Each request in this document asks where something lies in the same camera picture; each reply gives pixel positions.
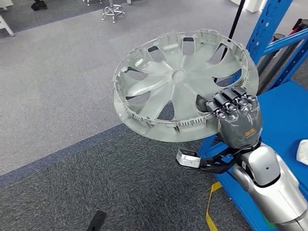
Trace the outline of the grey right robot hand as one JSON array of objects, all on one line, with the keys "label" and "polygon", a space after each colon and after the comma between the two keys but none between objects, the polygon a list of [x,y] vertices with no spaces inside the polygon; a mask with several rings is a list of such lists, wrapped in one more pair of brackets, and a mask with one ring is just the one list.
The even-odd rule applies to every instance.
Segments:
[{"label": "grey right robot hand", "polygon": [[254,147],[260,139],[262,117],[257,97],[239,85],[225,87],[210,100],[198,95],[196,104],[201,112],[213,114],[222,140],[229,147]]}]

